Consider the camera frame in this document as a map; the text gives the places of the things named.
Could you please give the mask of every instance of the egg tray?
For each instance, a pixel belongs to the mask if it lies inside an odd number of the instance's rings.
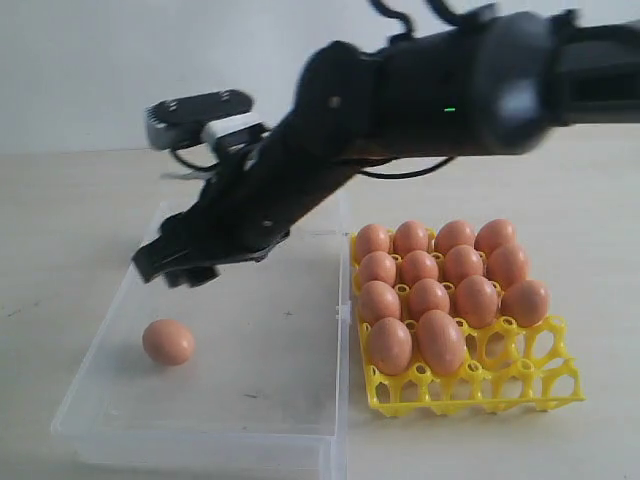
[[[428,230],[433,239],[435,231]],[[351,235],[351,288],[357,298],[360,286],[353,257],[354,242],[355,235]],[[484,254],[479,253],[484,261]],[[442,255],[437,252],[432,255],[442,271]],[[500,286],[492,283],[502,296]],[[452,296],[455,287],[442,284]],[[417,323],[407,316],[409,287],[396,284],[395,290],[402,303],[402,321],[413,340],[411,364],[401,375],[385,375],[371,364],[365,349],[371,326],[362,321],[354,308],[370,408],[388,417],[401,417],[417,408],[430,408],[438,415],[452,415],[471,407],[497,413],[523,404],[548,411],[585,399],[579,371],[564,344],[567,326],[561,317],[549,315],[533,327],[521,328],[513,318],[502,316],[483,329],[472,328],[463,318],[456,318],[466,338],[466,359],[454,375],[441,377],[431,372],[418,353]],[[534,346],[545,332],[553,336],[553,344],[545,355],[535,357]],[[560,382],[573,384],[570,394],[553,394],[554,386]],[[514,389],[519,390],[517,396],[511,395]]]

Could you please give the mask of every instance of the black cable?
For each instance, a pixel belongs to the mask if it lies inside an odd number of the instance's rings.
[[[427,5],[431,7],[433,13],[440,18],[444,23],[448,23],[452,27],[459,27],[462,25],[464,15],[455,13],[449,8],[444,0],[425,0]]]
[[[386,5],[382,0],[369,0],[371,6],[385,18],[391,18],[394,20],[398,20],[404,26],[404,33],[402,36],[412,37],[413,36],[413,21],[411,17],[404,12],[400,12],[398,10],[394,10],[393,8]]]
[[[423,168],[422,170],[415,170],[413,172],[404,172],[404,173],[377,173],[377,172],[369,172],[368,170],[360,171],[360,175],[364,175],[369,178],[376,178],[379,180],[405,180],[407,178],[417,178],[422,177],[424,175],[429,175],[430,173],[435,172],[436,170],[440,170],[442,167],[448,165],[453,162],[457,157],[447,157],[443,160],[440,160],[435,165],[432,165],[427,168]]]
[[[496,6],[493,3],[460,14],[451,10],[446,0],[425,0],[425,2],[440,20],[452,27],[475,28],[496,17]]]
[[[196,172],[213,172],[216,168],[218,168],[218,164],[214,163],[213,165],[209,165],[207,167],[201,167],[200,165],[196,165],[195,163],[191,163],[187,160],[184,159],[184,157],[182,155],[180,155],[177,151],[175,150],[169,150],[169,154],[175,159],[176,162],[178,162],[180,165],[187,167],[193,171]]]

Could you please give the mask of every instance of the white wall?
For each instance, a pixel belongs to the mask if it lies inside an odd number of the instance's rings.
[[[421,33],[443,28],[421,0],[387,1]],[[640,18],[638,0],[500,4]],[[367,0],[0,0],[0,15],[0,153],[144,147],[146,106],[221,88],[254,95],[273,123],[310,53],[332,39],[376,49],[397,28]]]

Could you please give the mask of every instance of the egg tray slot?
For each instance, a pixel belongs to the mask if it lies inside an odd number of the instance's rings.
[[[435,237],[431,229],[429,234]],[[354,241],[352,235],[351,252]],[[435,252],[432,255],[440,266],[442,255]],[[357,299],[360,288],[353,254],[351,265],[352,294]],[[446,282],[443,286],[452,296],[455,287]],[[494,286],[501,296],[499,285]],[[402,303],[401,320],[413,340],[411,364],[401,375],[385,375],[369,362],[365,345],[371,326],[359,318],[357,308],[353,310],[370,408],[388,417],[401,417],[418,408],[453,415],[471,407],[497,413],[524,404],[548,411],[585,399],[579,371],[564,343],[567,326],[563,318],[548,315],[533,327],[521,328],[513,318],[502,316],[480,330],[471,328],[463,318],[456,318],[466,338],[466,359],[454,375],[440,377],[431,372],[418,353],[417,322],[408,318],[406,308],[409,287],[396,284],[395,290]],[[553,342],[544,355],[536,356],[536,342],[543,337],[552,337]]]

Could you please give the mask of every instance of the plastic egg holder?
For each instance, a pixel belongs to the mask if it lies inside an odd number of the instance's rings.
[[[434,238],[435,231],[428,230],[430,238]],[[355,235],[352,235],[352,252],[354,241]],[[442,255],[437,252],[432,255],[441,268]],[[357,296],[360,285],[353,254],[351,265],[352,292]],[[502,296],[500,286],[492,283]],[[455,287],[446,282],[443,282],[443,286],[452,296]],[[408,318],[406,308],[409,287],[397,284],[395,290],[402,303],[402,321],[409,328],[414,345],[411,365],[403,374],[384,375],[369,362],[365,345],[371,326],[355,313],[367,396],[372,409],[388,417],[401,417],[425,407],[438,415],[452,415],[469,407],[482,407],[487,412],[503,412],[522,404],[532,404],[537,410],[546,411],[585,399],[578,369],[564,344],[567,327],[561,317],[549,315],[529,328],[519,327],[510,317],[499,317],[493,325],[480,330],[471,328],[464,319],[456,318],[467,340],[466,360],[455,375],[438,377],[431,372],[418,352],[416,320]],[[553,336],[553,343],[546,354],[536,357],[536,342],[540,341],[545,332]],[[559,381],[572,382],[571,393],[554,395],[554,387]],[[512,396],[510,393],[514,392],[514,387],[518,392]]]

